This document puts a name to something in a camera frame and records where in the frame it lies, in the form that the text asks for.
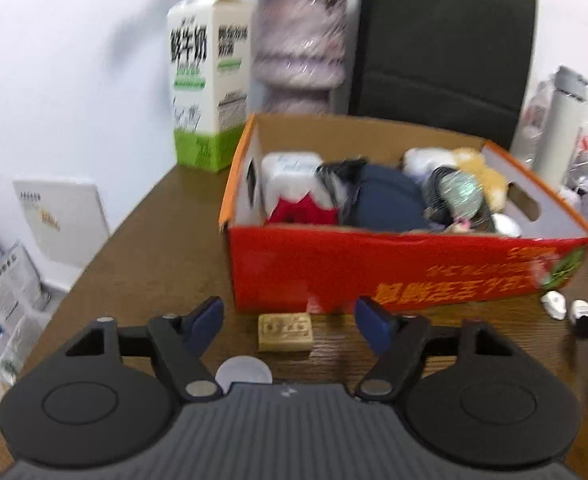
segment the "gray bottle cap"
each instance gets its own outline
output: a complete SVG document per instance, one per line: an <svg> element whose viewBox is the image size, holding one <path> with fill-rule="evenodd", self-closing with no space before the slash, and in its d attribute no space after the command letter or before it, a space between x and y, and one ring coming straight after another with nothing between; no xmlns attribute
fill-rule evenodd
<svg viewBox="0 0 588 480"><path fill-rule="evenodd" d="M557 90L573 95L581 101L587 99L588 81L578 72L561 65L554 76L554 86Z"/></svg>

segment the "black circular disc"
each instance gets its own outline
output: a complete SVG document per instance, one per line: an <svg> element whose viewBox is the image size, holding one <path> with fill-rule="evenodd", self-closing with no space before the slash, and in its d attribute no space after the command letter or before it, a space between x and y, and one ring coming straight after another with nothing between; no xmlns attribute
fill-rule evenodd
<svg viewBox="0 0 588 480"><path fill-rule="evenodd" d="M576 398L557 378L503 357L460 362L418 381L405 417L447 459L495 470L561 457L581 420Z"/></svg>
<svg viewBox="0 0 588 480"><path fill-rule="evenodd" d="M0 430L15 458L88 468L147 448L172 413L172 399L155 378L82 356L20 380L0 403Z"/></svg>

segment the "yellow soap bar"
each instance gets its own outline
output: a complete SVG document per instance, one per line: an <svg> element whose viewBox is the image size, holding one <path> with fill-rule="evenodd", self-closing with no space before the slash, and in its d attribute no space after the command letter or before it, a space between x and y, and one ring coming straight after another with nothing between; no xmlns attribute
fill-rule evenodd
<svg viewBox="0 0 588 480"><path fill-rule="evenodd" d="M314 346L309 314L261 314L258 318L259 352L303 352Z"/></svg>

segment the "milk carton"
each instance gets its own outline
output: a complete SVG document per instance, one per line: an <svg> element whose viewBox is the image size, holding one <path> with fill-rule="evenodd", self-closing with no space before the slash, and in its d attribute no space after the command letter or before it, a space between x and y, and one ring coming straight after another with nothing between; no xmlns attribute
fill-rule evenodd
<svg viewBox="0 0 588 480"><path fill-rule="evenodd" d="M178 162L231 164L247 120L251 5L183 0L167 15Z"/></svg>

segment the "wooden table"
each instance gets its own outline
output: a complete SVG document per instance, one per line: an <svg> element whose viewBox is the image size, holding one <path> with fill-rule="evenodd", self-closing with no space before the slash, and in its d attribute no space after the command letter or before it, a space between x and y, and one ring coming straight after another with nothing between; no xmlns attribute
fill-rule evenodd
<svg viewBox="0 0 588 480"><path fill-rule="evenodd" d="M74 335L91 319L110 315L122 325L144 324L150 317L185 314L211 295L227 307L225 324L203 361L215 371L238 354L256 354L255 316L240 316L231 307L232 289L224 246L218 233L219 202L225 172L176 167L152 190L64 299L27 361L26 369ZM588 301L588 258L564 291L568 301ZM422 313L436 324L458 325L464 317L493 323L551 369L576 393L583 423L567 465L588 479L588 341L576 341L566 322L550 319L538 297L440 306ZM276 378L336 381L354 387L374 358L351 316L314 316L314 349L308 359L283 354L261 356ZM451 358L432 359L428 370L445 367ZM128 364L149 369L143 360ZM11 457L0 435L0 473Z"/></svg>

